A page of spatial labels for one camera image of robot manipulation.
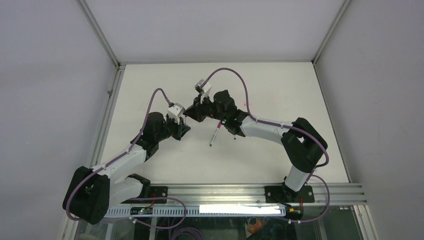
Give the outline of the aluminium front rail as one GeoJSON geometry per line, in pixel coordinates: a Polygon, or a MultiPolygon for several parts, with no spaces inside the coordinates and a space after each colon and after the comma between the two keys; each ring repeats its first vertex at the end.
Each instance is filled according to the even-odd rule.
{"type": "MultiPolygon", "coordinates": [[[[263,184],[152,184],[167,186],[168,196],[159,197],[167,203],[155,203],[156,206],[177,206],[180,200],[186,206],[199,205],[272,205],[266,203],[265,186],[278,186],[280,183],[263,184]]],[[[314,203],[292,203],[291,206],[304,207],[367,205],[367,199],[359,183],[308,183],[311,186],[314,203]]]]}

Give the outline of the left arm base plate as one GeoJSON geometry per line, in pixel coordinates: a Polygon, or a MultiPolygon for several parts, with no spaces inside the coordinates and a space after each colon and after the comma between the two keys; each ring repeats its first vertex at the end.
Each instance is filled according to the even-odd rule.
{"type": "Polygon", "coordinates": [[[158,186],[150,186],[148,190],[143,189],[141,194],[137,196],[137,198],[146,198],[147,200],[134,200],[134,199],[128,199],[123,201],[123,204],[148,204],[150,205],[153,201],[155,204],[166,204],[166,199],[156,199],[153,200],[153,198],[159,198],[159,197],[167,197],[168,196],[168,190],[169,187],[165,185],[158,185],[158,186]]]}

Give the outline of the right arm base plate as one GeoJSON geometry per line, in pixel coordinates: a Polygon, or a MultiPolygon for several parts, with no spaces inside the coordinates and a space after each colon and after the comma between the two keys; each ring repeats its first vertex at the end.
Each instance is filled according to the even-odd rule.
{"type": "Polygon", "coordinates": [[[309,185],[304,185],[299,191],[293,191],[284,183],[280,185],[266,185],[264,187],[264,195],[266,203],[280,204],[300,204],[314,203],[315,196],[313,188],[309,185]]]}

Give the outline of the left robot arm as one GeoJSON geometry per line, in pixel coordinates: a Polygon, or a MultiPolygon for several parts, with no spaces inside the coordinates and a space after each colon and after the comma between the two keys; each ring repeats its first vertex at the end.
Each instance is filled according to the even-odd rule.
{"type": "Polygon", "coordinates": [[[161,141],[180,141],[190,129],[181,116],[149,113],[138,135],[122,153],[106,163],[75,170],[62,203],[66,215],[71,220],[95,225],[110,208],[125,201],[147,202],[151,182],[136,174],[135,168],[158,151],[161,141]]]}

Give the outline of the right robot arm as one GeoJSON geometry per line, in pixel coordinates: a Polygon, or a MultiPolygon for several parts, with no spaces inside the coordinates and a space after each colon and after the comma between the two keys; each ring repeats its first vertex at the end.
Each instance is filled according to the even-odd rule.
{"type": "Polygon", "coordinates": [[[318,167],[322,156],[328,156],[328,144],[316,129],[302,117],[283,123],[252,117],[239,109],[227,90],[209,97],[198,95],[184,115],[202,122],[205,118],[219,120],[229,133],[255,137],[284,147],[292,166],[282,183],[282,196],[294,203],[302,196],[302,188],[318,167]]]}

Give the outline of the white pen green end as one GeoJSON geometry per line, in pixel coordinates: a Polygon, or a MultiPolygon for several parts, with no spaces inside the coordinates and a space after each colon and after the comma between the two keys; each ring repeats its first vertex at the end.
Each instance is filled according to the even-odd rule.
{"type": "Polygon", "coordinates": [[[215,139],[216,139],[216,137],[217,137],[217,135],[218,135],[219,130],[220,130],[220,128],[219,128],[219,127],[217,127],[217,128],[216,128],[216,130],[215,130],[215,132],[214,132],[214,134],[212,135],[212,138],[211,138],[211,140],[210,140],[210,142],[209,142],[209,146],[210,146],[210,147],[212,147],[212,146],[213,146],[214,141],[215,141],[215,139]]]}

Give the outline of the orange object under table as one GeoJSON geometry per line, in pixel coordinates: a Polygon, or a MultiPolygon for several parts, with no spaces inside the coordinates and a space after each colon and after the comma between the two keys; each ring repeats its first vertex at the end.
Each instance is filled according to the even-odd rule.
{"type": "Polygon", "coordinates": [[[264,224],[261,222],[260,219],[251,218],[251,219],[247,220],[245,229],[246,229],[247,233],[254,234],[258,230],[260,230],[263,226],[264,226],[264,224]]]}

